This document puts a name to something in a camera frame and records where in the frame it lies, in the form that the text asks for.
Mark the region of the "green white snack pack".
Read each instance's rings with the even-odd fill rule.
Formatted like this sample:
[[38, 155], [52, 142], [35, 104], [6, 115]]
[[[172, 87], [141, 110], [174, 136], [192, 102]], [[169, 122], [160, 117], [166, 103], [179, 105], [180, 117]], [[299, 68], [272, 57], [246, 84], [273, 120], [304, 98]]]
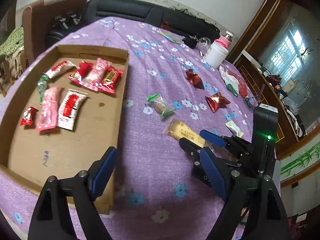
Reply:
[[242, 130], [235, 124], [233, 120], [226, 122], [225, 126], [233, 133], [234, 136], [241, 138], [244, 135]]

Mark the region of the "dark red foil snack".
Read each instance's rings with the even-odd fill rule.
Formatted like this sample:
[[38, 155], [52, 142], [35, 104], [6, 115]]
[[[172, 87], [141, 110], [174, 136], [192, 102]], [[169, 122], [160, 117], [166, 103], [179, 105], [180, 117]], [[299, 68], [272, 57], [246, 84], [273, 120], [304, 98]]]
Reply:
[[205, 99], [213, 113], [216, 113], [218, 109], [225, 108], [228, 104], [231, 103], [220, 92], [211, 96], [206, 96]]
[[196, 74], [192, 69], [186, 70], [185, 73], [187, 76], [187, 80], [193, 87], [198, 89], [204, 89], [202, 79], [198, 74]]

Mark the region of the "clear green-end cake pack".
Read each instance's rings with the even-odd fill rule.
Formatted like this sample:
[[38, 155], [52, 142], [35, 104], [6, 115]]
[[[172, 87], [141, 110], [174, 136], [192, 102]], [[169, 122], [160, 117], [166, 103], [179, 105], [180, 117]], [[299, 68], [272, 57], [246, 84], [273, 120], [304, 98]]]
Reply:
[[174, 113], [175, 107], [171, 107], [161, 96], [161, 94], [153, 94], [146, 98], [147, 103], [155, 109], [161, 118], [166, 118]]

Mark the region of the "red round-logo snack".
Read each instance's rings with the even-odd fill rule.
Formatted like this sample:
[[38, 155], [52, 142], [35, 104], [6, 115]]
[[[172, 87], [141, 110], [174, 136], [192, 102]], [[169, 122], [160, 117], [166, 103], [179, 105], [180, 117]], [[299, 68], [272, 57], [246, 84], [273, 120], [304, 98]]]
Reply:
[[78, 67], [70, 75], [67, 76], [67, 79], [73, 83], [79, 83], [84, 77], [90, 72], [93, 67], [93, 63], [88, 61], [80, 61]]
[[114, 67], [109, 67], [105, 77], [98, 85], [98, 91], [106, 94], [115, 95], [117, 82], [121, 79], [124, 71]]

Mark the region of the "white red snack pack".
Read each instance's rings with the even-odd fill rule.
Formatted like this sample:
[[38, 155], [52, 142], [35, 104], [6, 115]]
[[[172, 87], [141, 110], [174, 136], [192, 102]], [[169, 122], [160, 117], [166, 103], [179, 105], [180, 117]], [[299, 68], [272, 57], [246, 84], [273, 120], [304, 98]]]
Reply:
[[45, 72], [45, 74], [48, 76], [49, 79], [52, 79], [54, 77], [64, 74], [65, 72], [69, 71], [75, 66], [76, 65], [71, 61], [68, 61], [68, 60], [62, 61], [57, 65], [51, 67], [48, 71]]
[[88, 94], [69, 89], [58, 109], [57, 126], [72, 131], [78, 110]]

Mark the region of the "large pink cartoon snack pack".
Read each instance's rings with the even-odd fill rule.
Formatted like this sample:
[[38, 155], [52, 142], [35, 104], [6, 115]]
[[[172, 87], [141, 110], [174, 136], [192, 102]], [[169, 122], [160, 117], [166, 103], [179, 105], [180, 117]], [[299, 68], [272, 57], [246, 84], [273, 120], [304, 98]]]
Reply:
[[80, 81], [80, 85], [97, 91], [98, 85], [103, 79], [105, 72], [112, 66], [112, 62], [106, 61], [102, 58], [97, 58], [95, 65], [92, 67], [87, 76]]

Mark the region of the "small green candy wrapper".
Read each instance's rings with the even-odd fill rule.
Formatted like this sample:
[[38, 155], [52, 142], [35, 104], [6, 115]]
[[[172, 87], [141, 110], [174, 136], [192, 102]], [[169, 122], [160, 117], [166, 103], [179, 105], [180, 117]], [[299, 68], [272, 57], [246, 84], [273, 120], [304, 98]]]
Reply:
[[37, 91], [38, 91], [39, 97], [40, 97], [39, 98], [40, 104], [42, 103], [45, 91], [48, 87], [48, 85], [47, 85], [48, 80], [49, 80], [49, 77], [46, 74], [43, 74], [37, 83]]

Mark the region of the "black phone stand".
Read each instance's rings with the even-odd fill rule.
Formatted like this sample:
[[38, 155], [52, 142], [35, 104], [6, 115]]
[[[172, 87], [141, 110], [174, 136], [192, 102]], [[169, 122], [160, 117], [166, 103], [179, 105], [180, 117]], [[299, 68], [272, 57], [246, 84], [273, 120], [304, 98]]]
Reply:
[[246, 96], [245, 97], [245, 103], [249, 109], [254, 108], [254, 105], [251, 104], [251, 102], [253, 100], [256, 100], [258, 106], [262, 103], [262, 100], [260, 97], [262, 96], [264, 89], [265, 89], [265, 84], [262, 85], [258, 94], [254, 95], [254, 96]]

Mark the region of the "red mesh bag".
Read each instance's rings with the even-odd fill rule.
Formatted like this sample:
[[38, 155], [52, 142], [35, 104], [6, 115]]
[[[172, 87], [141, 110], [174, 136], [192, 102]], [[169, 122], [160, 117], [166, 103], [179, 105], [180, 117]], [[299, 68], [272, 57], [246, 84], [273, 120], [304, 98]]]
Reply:
[[239, 93], [243, 98], [248, 97], [248, 89], [247, 89], [247, 83], [244, 81], [244, 79], [239, 76], [238, 74], [235, 74], [232, 71], [228, 71], [228, 74], [233, 76], [234, 78], [237, 79], [238, 83], [239, 83]]

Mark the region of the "purple floral tablecloth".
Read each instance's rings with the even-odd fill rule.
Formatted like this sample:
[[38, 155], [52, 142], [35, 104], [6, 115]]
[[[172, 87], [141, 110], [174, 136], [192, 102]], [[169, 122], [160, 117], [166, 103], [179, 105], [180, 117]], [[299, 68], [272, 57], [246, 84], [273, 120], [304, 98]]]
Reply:
[[[108, 17], [67, 35], [62, 44], [113, 46], [130, 55], [116, 173], [116, 204], [102, 220], [113, 239], [205, 239], [223, 207], [214, 191], [191, 175], [190, 158], [146, 103], [159, 93], [176, 110], [174, 117], [194, 131], [231, 135], [233, 120], [252, 136], [252, 113], [225, 87], [217, 69], [196, 50], [165, 39], [149, 24]], [[192, 69], [204, 89], [193, 87]], [[205, 97], [220, 92], [231, 103], [213, 113]]]

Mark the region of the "white plastic jar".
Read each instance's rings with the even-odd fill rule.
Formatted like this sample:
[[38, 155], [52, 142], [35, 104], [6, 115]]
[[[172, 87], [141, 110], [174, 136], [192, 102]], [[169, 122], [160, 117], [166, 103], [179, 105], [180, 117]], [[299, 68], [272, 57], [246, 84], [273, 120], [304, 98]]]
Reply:
[[214, 41], [203, 58], [213, 68], [218, 68], [228, 53], [229, 51], [224, 46]]

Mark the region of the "clear glass bowl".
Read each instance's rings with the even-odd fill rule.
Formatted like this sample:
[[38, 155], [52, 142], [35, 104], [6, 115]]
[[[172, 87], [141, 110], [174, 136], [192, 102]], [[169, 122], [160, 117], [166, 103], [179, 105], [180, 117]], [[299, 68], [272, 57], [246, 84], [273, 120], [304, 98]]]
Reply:
[[205, 54], [207, 50], [210, 48], [210, 46], [211, 46], [211, 40], [209, 38], [207, 37], [199, 38], [197, 43], [197, 47], [199, 48], [199, 51]]

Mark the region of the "pink sleeved bottle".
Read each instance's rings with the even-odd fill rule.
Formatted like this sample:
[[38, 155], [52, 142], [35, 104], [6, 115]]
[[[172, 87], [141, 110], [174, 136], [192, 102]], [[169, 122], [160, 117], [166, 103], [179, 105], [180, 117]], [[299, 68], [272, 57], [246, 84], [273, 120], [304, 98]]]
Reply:
[[232, 43], [233, 34], [226, 31], [223, 35], [221, 35], [218, 39], [215, 40], [218, 44], [228, 49]]

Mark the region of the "small red candy wrapper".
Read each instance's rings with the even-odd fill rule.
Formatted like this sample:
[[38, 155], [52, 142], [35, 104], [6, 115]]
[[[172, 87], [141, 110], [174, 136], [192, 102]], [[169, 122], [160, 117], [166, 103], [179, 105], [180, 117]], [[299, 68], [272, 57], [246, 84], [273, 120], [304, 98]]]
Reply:
[[35, 115], [39, 110], [33, 106], [27, 107], [20, 120], [20, 126], [31, 126], [35, 120]]

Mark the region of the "green patterned cushion chair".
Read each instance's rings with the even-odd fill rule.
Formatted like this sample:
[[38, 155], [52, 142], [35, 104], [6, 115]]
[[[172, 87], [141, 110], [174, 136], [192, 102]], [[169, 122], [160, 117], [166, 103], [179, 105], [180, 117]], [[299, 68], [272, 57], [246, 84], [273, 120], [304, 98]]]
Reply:
[[8, 38], [1, 44], [1, 95], [6, 97], [8, 88], [13, 85], [28, 66], [24, 52], [24, 29], [16, 27]]

